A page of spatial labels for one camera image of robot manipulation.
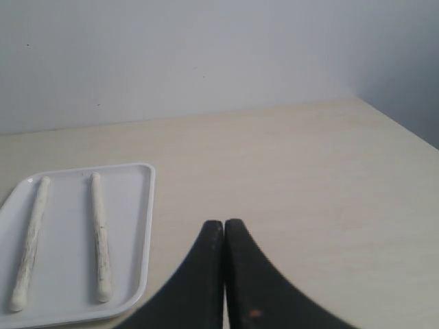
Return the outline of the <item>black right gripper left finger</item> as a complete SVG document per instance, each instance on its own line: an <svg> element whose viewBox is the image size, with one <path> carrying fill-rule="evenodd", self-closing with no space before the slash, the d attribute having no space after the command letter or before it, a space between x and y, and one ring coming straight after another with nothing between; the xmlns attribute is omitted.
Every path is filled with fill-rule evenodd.
<svg viewBox="0 0 439 329"><path fill-rule="evenodd" d="M117 327L221 328L223 242L222 222L205 221L189 253L171 278Z"/></svg>

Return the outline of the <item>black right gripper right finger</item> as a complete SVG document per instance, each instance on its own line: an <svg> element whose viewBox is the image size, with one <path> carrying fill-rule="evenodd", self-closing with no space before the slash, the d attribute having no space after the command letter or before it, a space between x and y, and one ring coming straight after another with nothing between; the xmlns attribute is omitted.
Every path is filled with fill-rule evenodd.
<svg viewBox="0 0 439 329"><path fill-rule="evenodd" d="M225 223L231 328L352 328L292 285L261 251L241 219Z"/></svg>

